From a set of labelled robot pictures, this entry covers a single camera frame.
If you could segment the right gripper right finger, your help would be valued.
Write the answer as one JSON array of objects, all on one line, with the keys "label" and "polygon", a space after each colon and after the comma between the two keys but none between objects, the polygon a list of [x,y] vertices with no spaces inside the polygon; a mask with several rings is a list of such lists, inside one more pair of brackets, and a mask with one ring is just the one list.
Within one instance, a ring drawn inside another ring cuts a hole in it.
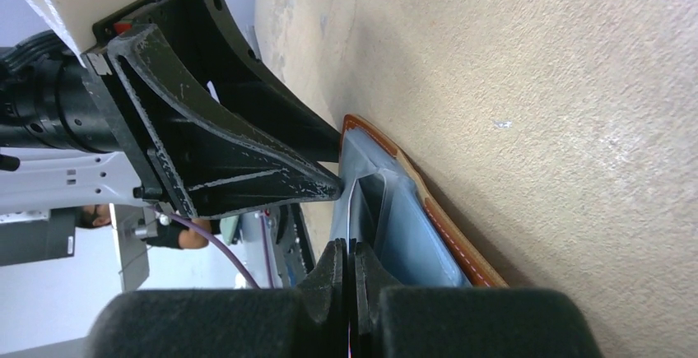
[{"label": "right gripper right finger", "polygon": [[382,357],[379,295],[401,283],[384,269],[369,244],[351,242],[351,356]]}]

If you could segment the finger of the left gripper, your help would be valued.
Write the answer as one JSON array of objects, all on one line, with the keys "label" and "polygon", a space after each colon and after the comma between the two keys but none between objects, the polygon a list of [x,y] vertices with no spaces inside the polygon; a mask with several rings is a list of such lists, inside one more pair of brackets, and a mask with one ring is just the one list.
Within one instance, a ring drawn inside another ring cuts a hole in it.
[{"label": "finger of the left gripper", "polygon": [[144,58],[197,117],[264,133],[309,161],[338,160],[338,130],[264,65],[226,0],[148,0],[131,12],[130,24],[161,40]]},{"label": "finger of the left gripper", "polygon": [[186,216],[222,218],[268,206],[337,199],[339,178],[325,168],[235,123],[199,118],[158,82],[145,60],[160,45],[145,25],[115,37],[109,60],[136,106],[153,144],[151,161],[167,202]]}]

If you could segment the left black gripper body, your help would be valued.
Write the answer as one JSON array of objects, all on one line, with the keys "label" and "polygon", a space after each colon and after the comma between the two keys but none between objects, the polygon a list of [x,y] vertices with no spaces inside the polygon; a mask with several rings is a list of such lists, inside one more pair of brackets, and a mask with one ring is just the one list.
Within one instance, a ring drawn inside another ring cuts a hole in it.
[{"label": "left black gripper body", "polygon": [[126,11],[96,24],[101,76],[52,31],[1,57],[1,200],[145,203],[164,197],[153,144],[106,53]]}]

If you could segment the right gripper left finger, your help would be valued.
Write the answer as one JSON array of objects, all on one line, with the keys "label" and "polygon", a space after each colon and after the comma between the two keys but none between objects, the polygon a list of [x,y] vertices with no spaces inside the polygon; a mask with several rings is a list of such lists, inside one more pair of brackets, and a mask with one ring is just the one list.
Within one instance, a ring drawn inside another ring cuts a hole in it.
[{"label": "right gripper left finger", "polygon": [[332,240],[314,270],[296,287],[301,302],[296,356],[347,356],[346,275],[346,241]]}]

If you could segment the brown leather card holder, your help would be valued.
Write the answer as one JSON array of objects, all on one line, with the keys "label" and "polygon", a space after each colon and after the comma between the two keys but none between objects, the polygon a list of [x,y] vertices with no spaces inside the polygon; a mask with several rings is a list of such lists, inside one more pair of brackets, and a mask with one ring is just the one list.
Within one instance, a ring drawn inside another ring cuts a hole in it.
[{"label": "brown leather card holder", "polygon": [[330,236],[368,244],[402,284],[506,287],[426,187],[406,152],[356,114],[342,123]]}]

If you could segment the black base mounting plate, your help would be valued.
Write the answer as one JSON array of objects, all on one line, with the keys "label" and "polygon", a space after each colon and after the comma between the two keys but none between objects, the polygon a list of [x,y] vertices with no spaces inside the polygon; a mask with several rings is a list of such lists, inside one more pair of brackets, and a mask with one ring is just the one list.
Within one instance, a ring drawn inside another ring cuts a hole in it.
[{"label": "black base mounting plate", "polygon": [[244,264],[262,288],[294,287],[316,264],[298,204],[242,215],[240,243],[244,248]]}]

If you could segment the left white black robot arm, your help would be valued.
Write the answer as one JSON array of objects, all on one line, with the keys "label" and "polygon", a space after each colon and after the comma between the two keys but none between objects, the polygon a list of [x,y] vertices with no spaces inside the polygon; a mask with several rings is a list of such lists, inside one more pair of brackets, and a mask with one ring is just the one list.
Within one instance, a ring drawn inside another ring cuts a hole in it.
[{"label": "left white black robot arm", "polygon": [[136,0],[73,54],[1,53],[1,211],[171,205],[218,219],[332,201],[339,132],[255,55],[225,0]]}]

